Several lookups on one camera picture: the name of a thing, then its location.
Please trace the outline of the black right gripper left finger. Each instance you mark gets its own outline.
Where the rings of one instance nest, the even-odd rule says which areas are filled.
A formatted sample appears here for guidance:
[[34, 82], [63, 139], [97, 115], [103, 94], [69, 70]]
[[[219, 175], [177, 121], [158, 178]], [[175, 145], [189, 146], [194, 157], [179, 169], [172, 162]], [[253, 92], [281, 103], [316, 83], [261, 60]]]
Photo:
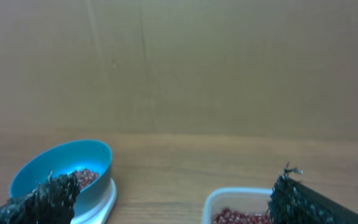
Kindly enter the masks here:
[[0, 224], [70, 224], [80, 194], [74, 174], [49, 175], [31, 192], [10, 198], [0, 207]]

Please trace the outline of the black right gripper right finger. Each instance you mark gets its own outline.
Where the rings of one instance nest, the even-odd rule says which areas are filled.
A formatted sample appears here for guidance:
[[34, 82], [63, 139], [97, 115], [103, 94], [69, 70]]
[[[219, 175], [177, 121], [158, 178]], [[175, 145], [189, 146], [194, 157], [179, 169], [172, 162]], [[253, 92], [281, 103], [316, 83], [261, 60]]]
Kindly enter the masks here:
[[286, 165], [272, 187], [268, 217], [274, 224], [358, 224], [358, 213], [290, 177], [302, 174]]

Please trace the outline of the red beans in bowl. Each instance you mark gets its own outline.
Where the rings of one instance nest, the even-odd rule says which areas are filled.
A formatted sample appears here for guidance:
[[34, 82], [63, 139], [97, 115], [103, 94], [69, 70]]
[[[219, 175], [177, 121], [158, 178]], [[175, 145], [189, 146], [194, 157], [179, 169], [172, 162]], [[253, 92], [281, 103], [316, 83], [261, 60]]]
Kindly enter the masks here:
[[99, 178], [99, 174], [97, 172], [87, 168], [75, 170], [73, 173], [80, 183], [80, 190], [87, 188], [87, 186]]

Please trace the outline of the teal blue bowl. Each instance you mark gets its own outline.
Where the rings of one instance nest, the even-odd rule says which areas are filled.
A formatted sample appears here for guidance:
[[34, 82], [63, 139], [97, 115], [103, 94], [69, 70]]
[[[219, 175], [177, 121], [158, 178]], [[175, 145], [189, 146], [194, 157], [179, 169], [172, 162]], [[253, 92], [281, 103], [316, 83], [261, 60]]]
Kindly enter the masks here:
[[87, 168], [99, 178], [83, 189], [74, 205], [75, 217], [88, 212], [103, 197], [111, 180], [112, 152], [110, 147], [97, 140], [77, 140], [55, 146], [33, 158], [14, 176], [9, 195], [23, 196], [38, 184], [44, 183], [49, 174], [57, 177]]

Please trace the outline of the white digital kitchen scale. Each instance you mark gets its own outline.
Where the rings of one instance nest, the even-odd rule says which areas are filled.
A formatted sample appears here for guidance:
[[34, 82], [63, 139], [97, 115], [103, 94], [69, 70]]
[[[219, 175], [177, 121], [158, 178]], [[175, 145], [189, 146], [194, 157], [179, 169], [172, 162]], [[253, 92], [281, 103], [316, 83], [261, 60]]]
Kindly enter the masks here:
[[105, 224], [117, 199], [117, 188], [113, 179], [104, 191], [102, 199], [88, 212], [71, 220], [71, 224]]

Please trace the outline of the clear plastic container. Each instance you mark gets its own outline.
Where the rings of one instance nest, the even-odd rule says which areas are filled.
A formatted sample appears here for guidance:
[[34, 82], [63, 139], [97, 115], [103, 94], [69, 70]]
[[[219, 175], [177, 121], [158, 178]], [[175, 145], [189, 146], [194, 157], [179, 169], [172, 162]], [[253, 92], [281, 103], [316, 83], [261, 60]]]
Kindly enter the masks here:
[[202, 224], [213, 222], [213, 216], [224, 208], [241, 213], [263, 214], [268, 210], [271, 189], [223, 187], [208, 195], [201, 216]]

